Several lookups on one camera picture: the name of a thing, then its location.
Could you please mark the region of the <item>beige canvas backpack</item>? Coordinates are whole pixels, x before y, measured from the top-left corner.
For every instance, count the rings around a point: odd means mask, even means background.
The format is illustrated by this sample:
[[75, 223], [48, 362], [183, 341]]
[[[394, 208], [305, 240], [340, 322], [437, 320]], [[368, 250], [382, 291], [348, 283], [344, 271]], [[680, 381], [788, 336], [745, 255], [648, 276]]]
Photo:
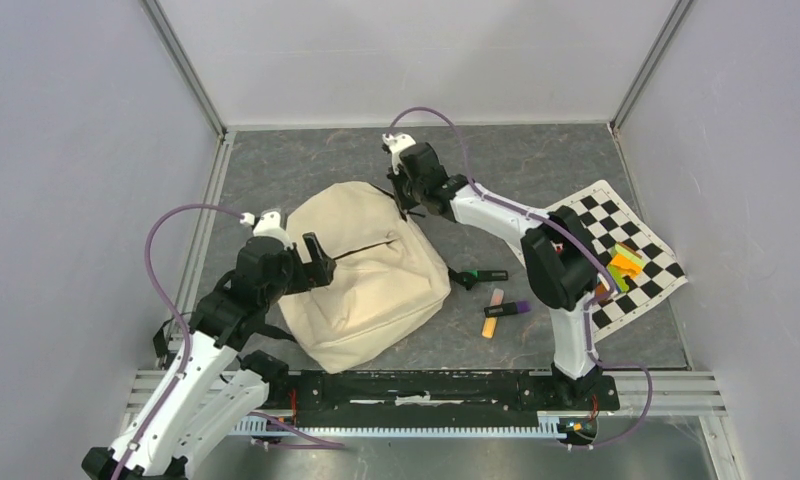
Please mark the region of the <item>beige canvas backpack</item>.
[[478, 283], [450, 268], [412, 211], [402, 216], [393, 195], [372, 184], [334, 184], [285, 218], [304, 261], [302, 235], [314, 232], [336, 268], [329, 286], [283, 296], [265, 320], [328, 373], [374, 359], [429, 321], [454, 286]]

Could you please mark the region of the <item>green highlighter pen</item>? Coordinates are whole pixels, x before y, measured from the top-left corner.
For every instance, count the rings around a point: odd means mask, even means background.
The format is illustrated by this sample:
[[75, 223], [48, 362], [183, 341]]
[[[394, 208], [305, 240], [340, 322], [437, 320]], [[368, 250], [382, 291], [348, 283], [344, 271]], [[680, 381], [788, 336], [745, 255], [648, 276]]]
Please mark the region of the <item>green highlighter pen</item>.
[[509, 279], [509, 272], [506, 270], [473, 270], [470, 274], [476, 282], [499, 282]]

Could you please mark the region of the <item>purple highlighter pen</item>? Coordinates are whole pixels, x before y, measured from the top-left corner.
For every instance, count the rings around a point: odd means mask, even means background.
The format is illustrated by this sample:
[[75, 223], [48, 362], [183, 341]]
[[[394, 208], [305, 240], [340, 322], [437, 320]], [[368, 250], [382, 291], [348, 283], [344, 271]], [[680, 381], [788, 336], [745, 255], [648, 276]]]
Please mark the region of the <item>purple highlighter pen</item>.
[[516, 301], [488, 306], [484, 309], [484, 315], [486, 318], [499, 318], [524, 314], [530, 310], [531, 305], [528, 301]]

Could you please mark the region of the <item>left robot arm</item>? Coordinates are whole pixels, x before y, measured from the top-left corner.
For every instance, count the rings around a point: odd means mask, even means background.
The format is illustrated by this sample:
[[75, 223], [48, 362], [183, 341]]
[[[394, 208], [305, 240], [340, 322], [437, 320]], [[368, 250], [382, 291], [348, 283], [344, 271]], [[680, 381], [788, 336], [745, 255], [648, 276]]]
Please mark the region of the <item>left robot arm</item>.
[[93, 447], [82, 462], [92, 479], [188, 479], [237, 422], [261, 407], [278, 407], [290, 394], [287, 365], [268, 354], [247, 355], [210, 402], [203, 399], [251, 336], [291, 340], [267, 324], [285, 295], [331, 283], [334, 260], [317, 236], [302, 236], [310, 260], [279, 234], [250, 238], [234, 269], [197, 304], [188, 336], [165, 377], [133, 423], [109, 447]]

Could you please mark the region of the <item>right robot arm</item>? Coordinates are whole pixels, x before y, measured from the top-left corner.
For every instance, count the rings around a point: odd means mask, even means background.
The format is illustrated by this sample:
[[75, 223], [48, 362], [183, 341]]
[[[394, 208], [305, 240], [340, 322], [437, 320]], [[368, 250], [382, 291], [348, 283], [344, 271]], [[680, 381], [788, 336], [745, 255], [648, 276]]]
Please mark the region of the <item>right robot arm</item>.
[[530, 288], [550, 310], [554, 396], [567, 408], [582, 406], [602, 377], [589, 322], [600, 279], [610, 274], [579, 215], [568, 207], [532, 209], [463, 175], [450, 176], [430, 144], [407, 134], [386, 134], [382, 142], [391, 157], [388, 178], [401, 211], [422, 206], [521, 250]]

